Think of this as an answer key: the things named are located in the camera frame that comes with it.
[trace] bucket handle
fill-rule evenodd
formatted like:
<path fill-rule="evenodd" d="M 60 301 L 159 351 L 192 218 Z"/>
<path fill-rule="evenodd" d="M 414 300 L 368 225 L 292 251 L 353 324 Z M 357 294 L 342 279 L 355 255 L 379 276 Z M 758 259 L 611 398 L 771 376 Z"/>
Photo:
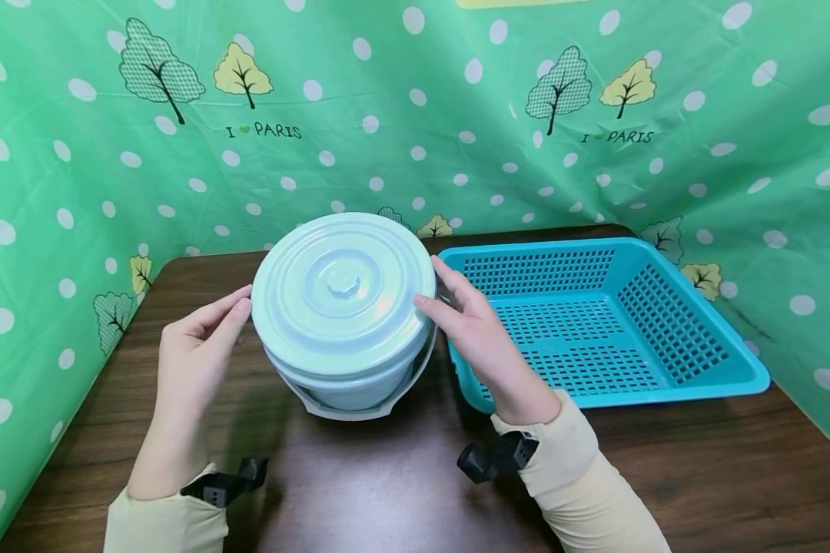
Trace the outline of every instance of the bucket handle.
<path fill-rule="evenodd" d="M 411 386 L 415 385 L 415 382 L 421 377 L 421 373 L 424 373 L 424 370 L 427 368 L 427 363 L 430 361 L 431 355 L 433 355 L 433 348 L 437 345 L 437 330 L 439 327 L 437 323 L 432 322 L 433 324 L 433 332 L 431 333 L 430 342 L 427 345 L 427 353 L 425 353 L 424 359 L 421 360 L 421 365 L 417 367 L 417 371 L 413 374 L 413 377 L 409 379 L 409 382 L 406 385 L 398 389 L 396 392 L 393 392 L 391 397 L 388 397 L 381 406 L 373 407 L 370 409 L 362 409 L 362 411 L 340 411 L 339 409 L 332 409 L 331 407 L 323 406 L 322 403 L 318 402 L 314 397 L 306 394 L 305 391 L 299 388 L 297 384 L 293 384 L 292 382 L 288 382 L 285 376 L 282 373 L 277 372 L 280 374 L 280 378 L 283 379 L 283 382 L 292 389 L 294 394 L 298 396 L 299 400 L 302 400 L 304 403 L 304 408 L 309 412 L 311 415 L 316 415 L 317 417 L 321 417 L 323 419 L 331 419 L 331 420 L 343 420 L 343 421 L 350 421 L 355 422 L 358 420 L 372 420 L 372 419 L 381 419 L 382 417 L 387 417 L 390 414 L 391 409 L 393 406 L 400 401 L 400 398 L 406 395 L 406 392 L 409 392 Z"/>

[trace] right hand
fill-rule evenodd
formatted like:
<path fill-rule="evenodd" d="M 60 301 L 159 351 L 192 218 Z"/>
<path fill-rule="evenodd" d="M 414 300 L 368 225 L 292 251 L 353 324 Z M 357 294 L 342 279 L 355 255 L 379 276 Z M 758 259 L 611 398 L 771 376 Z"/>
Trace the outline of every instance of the right hand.
<path fill-rule="evenodd" d="M 431 256 L 431 261 L 450 292 L 451 306 L 419 295 L 415 297 L 415 307 L 442 328 L 480 382 L 491 386 L 521 369 L 531 373 L 483 293 L 439 257 Z"/>

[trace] blue plastic basket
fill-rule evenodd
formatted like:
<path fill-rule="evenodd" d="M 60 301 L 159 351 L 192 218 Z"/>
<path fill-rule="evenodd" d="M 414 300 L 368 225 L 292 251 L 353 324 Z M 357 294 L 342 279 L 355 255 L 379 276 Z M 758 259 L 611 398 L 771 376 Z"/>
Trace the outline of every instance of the blue plastic basket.
<path fill-rule="evenodd" d="M 579 407 L 756 394 L 769 372 L 652 245 L 633 238 L 454 248 L 440 253 L 485 293 L 516 347 Z M 450 343 L 469 404 L 489 390 Z"/>

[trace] bucket lid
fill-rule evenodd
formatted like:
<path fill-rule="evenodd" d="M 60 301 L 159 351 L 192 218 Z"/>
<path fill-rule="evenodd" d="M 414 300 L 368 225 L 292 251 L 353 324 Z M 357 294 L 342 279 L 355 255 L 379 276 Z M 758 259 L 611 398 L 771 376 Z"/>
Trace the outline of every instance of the bucket lid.
<path fill-rule="evenodd" d="M 362 377 L 421 334 L 427 319 L 413 299 L 435 291 L 430 256 L 408 229 L 380 215 L 328 215 L 287 234 L 264 258 L 252 320 L 293 370 Z"/>

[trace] lid knob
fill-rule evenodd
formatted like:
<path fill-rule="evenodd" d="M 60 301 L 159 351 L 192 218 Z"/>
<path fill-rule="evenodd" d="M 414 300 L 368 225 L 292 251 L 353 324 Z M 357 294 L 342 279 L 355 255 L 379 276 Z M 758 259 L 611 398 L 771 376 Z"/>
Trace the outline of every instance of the lid knob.
<path fill-rule="evenodd" d="M 359 291 L 359 275 L 346 269 L 335 269 L 329 274 L 327 287 L 333 296 L 346 300 Z"/>

